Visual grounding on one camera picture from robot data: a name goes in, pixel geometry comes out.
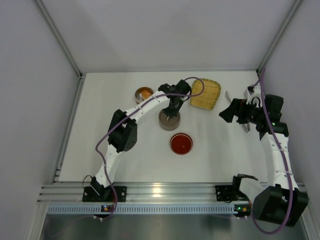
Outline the orange food piece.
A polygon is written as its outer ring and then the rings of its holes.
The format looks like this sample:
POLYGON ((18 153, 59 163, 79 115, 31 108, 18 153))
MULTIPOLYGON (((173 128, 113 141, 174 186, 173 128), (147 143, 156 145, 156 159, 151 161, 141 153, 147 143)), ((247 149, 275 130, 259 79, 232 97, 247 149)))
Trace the orange food piece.
POLYGON ((141 94, 141 98, 142 98, 143 100, 146 100, 146 99, 148 99, 148 98, 153 94, 153 92, 145 89, 145 90, 143 90, 140 94, 141 94))

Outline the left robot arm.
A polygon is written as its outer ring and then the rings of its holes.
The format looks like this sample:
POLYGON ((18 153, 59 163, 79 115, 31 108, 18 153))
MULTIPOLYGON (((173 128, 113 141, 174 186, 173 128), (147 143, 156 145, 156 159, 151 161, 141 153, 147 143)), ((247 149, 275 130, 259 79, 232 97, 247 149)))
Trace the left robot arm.
POLYGON ((111 184, 114 183, 120 155, 131 150, 138 140, 138 125, 148 117, 159 113, 159 125, 166 131, 172 131, 180 125, 180 108, 192 92, 185 80, 176 85, 162 84, 149 98, 137 106, 114 112, 107 135, 96 145, 96 152, 102 157, 102 165, 94 177, 90 187, 83 193, 88 201, 104 202, 112 193, 111 184))

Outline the beige steel container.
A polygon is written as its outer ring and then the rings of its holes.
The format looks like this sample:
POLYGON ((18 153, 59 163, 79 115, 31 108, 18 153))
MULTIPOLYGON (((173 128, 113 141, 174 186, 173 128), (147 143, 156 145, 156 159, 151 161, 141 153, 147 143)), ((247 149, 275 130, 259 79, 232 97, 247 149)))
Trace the beige steel container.
POLYGON ((174 131, 175 129, 177 129, 180 126, 179 123, 176 123, 176 124, 164 124, 162 122, 160 122, 159 125, 165 131, 174 131))

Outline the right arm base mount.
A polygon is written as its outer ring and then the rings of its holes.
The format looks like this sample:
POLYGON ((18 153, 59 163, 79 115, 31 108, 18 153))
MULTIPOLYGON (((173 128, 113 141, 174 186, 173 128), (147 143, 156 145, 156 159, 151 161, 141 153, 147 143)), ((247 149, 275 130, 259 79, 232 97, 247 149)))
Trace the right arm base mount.
POLYGON ((215 193, 218 202, 249 201, 249 198, 233 185, 216 185, 215 193))

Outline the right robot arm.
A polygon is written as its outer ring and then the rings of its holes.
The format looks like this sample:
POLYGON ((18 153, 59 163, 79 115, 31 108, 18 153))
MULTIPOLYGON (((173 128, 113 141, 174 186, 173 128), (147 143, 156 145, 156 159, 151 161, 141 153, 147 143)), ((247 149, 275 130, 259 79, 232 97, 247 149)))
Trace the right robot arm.
POLYGON ((281 122, 284 100, 267 94, 264 99, 254 96, 251 101, 234 98, 228 108, 219 113, 227 123, 237 117, 237 123, 255 125, 263 147, 267 166, 267 187, 251 175, 235 175, 231 191, 221 192, 219 199, 233 201, 247 198, 252 204, 254 220, 294 227, 308 205, 309 197, 295 182, 289 158, 289 130, 281 122))

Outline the beige lid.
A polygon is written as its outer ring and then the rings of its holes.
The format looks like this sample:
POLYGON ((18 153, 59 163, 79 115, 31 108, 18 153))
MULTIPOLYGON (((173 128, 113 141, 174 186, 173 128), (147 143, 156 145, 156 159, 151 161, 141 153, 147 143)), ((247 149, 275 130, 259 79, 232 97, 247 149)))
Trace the beige lid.
POLYGON ((178 112, 176 116, 167 116, 163 111, 158 114, 159 125, 166 131, 177 129, 181 122, 181 115, 178 112))

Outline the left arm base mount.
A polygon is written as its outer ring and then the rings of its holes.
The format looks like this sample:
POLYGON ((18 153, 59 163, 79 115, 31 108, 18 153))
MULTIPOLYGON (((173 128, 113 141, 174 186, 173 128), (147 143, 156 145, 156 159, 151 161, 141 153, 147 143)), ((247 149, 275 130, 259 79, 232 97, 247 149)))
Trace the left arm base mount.
POLYGON ((114 190, 110 186, 100 190, 94 189, 91 185, 86 186, 83 190, 82 202, 85 203, 102 203, 102 202, 118 202, 122 203, 127 198, 126 186, 114 186, 114 190))

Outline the metal tongs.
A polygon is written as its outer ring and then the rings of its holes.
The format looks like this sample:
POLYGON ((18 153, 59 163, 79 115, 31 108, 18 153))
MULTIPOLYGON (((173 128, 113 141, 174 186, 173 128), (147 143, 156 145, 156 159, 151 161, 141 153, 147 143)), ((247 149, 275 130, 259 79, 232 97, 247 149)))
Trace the metal tongs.
MULTIPOLYGON (((225 92, 224 96, 225 96, 226 100, 228 101, 228 103, 231 104, 232 100, 230 98, 228 91, 225 92)), ((246 133, 248 133, 250 131, 250 124, 249 123, 242 124, 242 128, 246 133)))

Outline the red lid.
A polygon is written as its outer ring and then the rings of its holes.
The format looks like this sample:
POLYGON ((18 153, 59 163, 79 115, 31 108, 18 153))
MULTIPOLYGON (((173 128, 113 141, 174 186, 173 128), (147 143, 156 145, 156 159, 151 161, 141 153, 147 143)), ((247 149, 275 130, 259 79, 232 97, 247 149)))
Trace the red lid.
POLYGON ((177 155, 186 155, 193 148, 193 139, 186 133, 179 132, 174 134, 170 141, 170 149, 177 155))

